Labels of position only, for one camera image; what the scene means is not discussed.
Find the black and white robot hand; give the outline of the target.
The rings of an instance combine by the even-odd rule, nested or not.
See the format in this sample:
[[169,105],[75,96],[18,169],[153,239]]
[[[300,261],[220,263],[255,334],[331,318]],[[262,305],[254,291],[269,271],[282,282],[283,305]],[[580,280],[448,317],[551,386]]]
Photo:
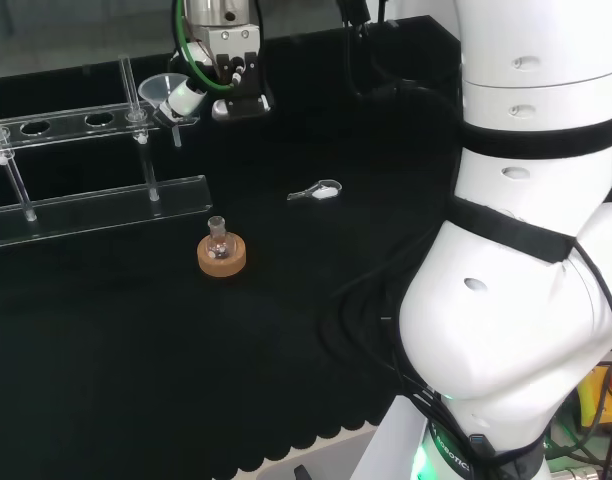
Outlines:
[[173,38],[170,66],[185,79],[155,108],[158,124],[172,128],[202,115],[217,122],[236,122],[270,112],[257,52],[215,55],[200,40],[190,41],[180,24],[173,26]]

